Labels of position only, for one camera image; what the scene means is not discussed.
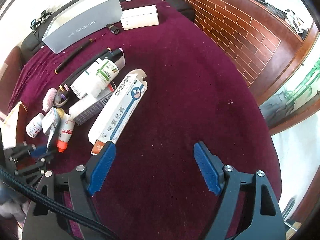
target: blue gripper pad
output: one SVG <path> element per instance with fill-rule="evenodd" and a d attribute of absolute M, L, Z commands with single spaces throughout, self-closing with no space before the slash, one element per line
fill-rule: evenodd
<path fill-rule="evenodd" d="M 90 196 L 93 196 L 94 193 L 100 191 L 115 157 L 115 144 L 107 142 L 100 153 L 92 156 L 87 162 L 85 179 L 88 184 L 87 191 Z"/>
<path fill-rule="evenodd" d="M 32 158 L 38 158 L 41 155 L 44 155 L 47 151 L 47 146 L 46 145 L 42 145 L 42 146 L 38 146 L 35 150 L 33 150 L 32 152 L 30 152 L 30 155 Z"/>
<path fill-rule="evenodd" d="M 225 179 L 223 163 L 216 155 L 212 155 L 203 142 L 198 142 L 193 147 L 193 156 L 199 166 L 207 187 L 216 196 L 224 187 Z"/>

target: black braided cable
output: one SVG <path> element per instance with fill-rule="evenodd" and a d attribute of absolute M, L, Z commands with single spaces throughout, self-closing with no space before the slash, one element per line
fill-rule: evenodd
<path fill-rule="evenodd" d="M 0 178 L 8 187 L 21 193 L 33 202 L 44 205 L 48 210 L 61 214 L 69 220 L 72 220 L 80 225 L 88 227 L 96 232 L 99 232 L 107 236 L 110 240 L 120 240 L 120 238 L 106 226 L 63 206 L 55 200 L 43 195 L 41 192 L 19 182 L 17 179 L 15 179 L 14 176 L 7 173 L 2 166 L 0 166 Z"/>

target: table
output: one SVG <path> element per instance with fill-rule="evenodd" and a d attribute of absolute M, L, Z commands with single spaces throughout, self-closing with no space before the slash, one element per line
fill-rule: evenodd
<path fill-rule="evenodd" d="M 265 171 L 277 198 L 279 161 L 268 127 L 241 74 L 224 52 L 198 27 L 160 0 L 133 0 L 124 8 L 156 4 L 160 24 L 115 36 L 106 28 L 89 37 L 94 43 L 59 75 L 54 69 L 79 44 L 55 55 L 44 47 L 25 65 L 10 106 L 21 100 L 27 122 L 41 112 L 47 90 L 103 48 L 123 48 L 126 66 L 143 69 L 148 90 L 116 144 L 116 158 L 93 201 L 104 225 L 123 240 L 198 239 L 218 198 L 209 192 L 193 158 L 204 141 L 224 164 L 238 171 Z M 50 169 L 70 171 L 90 158 L 88 132 L 95 118 L 74 128 L 68 149 L 57 153 Z M 28 143 L 46 143 L 43 134 Z M 241 207 L 229 235 L 235 233 Z"/>

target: orange cap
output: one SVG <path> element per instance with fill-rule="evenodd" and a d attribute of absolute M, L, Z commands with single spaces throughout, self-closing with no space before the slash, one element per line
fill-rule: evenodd
<path fill-rule="evenodd" d="M 57 147 L 59 152 L 63 153 L 63 151 L 67 148 L 67 146 L 68 146 L 68 143 L 58 140 Z"/>

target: metal screw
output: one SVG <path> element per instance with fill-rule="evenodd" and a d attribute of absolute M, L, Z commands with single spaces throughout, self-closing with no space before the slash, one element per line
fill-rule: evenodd
<path fill-rule="evenodd" d="M 260 177 L 264 177 L 265 174 L 263 171 L 257 171 L 257 175 Z"/>
<path fill-rule="evenodd" d="M 76 171 L 84 171 L 85 166 L 84 165 L 79 165 L 78 167 L 76 167 Z"/>
<path fill-rule="evenodd" d="M 52 175 L 52 171 L 47 171 L 47 172 L 44 174 L 45 177 L 50 177 L 51 175 Z"/>
<path fill-rule="evenodd" d="M 233 171 L 233 167 L 231 165 L 226 165 L 226 166 L 224 166 L 224 170 L 231 172 L 231 171 Z"/>
<path fill-rule="evenodd" d="M 283 223 L 285 224 L 285 225 L 287 225 L 289 228 L 291 228 L 291 229 L 293 229 L 294 231 L 298 231 L 297 229 L 295 229 L 292 225 L 290 225 L 287 221 L 283 221 Z"/>

